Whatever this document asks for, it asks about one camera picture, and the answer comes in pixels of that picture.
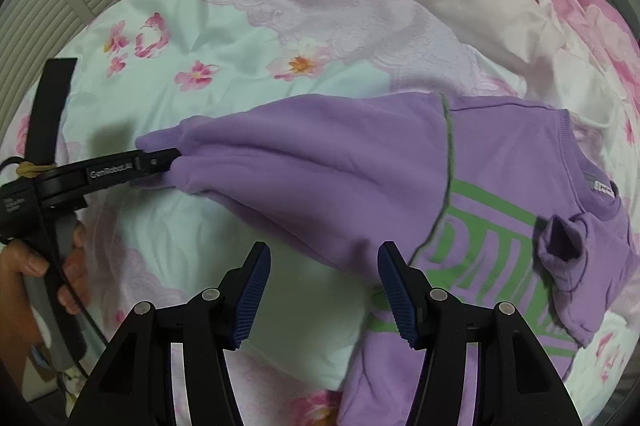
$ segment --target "bed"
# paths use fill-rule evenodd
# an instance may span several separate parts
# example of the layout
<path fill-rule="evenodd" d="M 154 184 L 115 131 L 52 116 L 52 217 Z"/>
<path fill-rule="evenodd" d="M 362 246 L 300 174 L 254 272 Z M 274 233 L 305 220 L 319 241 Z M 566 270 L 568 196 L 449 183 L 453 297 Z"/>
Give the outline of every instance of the bed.
<path fill-rule="evenodd" d="M 136 136 L 193 113 L 218 117 L 308 92 L 508 94 L 572 112 L 581 148 L 616 181 L 640 229 L 635 1 L 5 0 L 0 21 L 42 30 L 4 50 L 2 73 L 20 80 L 1 86 L 0 156 L 24 151 L 29 85 L 51 54 L 81 57 L 59 163 L 132 149 Z M 287 78 L 283 63 L 297 55 L 330 68 L 330 78 Z M 108 334 L 138 301 L 183 303 L 268 239 L 273 279 L 251 339 L 228 358 L 242 417 L 248 425 L 335 423 L 369 315 L 362 281 L 180 193 L 121 186 L 95 195 L 81 218 L 90 229 L 91 311 Z M 565 381 L 585 424 L 622 417 L 638 378 L 639 285 L 630 282 Z M 180 359 L 176 348 L 175 399 L 188 424 Z"/>

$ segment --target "purple sweatshirt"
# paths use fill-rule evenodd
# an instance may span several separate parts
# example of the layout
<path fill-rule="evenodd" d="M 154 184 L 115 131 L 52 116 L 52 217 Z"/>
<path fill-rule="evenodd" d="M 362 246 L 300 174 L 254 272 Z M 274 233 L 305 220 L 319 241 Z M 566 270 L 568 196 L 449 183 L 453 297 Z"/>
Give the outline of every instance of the purple sweatshirt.
<path fill-rule="evenodd" d="M 512 301 L 562 377 L 638 266 L 617 188 L 580 151 L 568 112 L 516 98 L 303 95 L 192 117 L 136 143 L 182 153 L 158 186 L 203 193 L 372 283 L 340 426 L 404 425 L 422 367 L 424 352 L 399 337 L 379 288 L 385 240 L 463 301 Z M 463 426 L 472 347 L 466 369 Z"/>

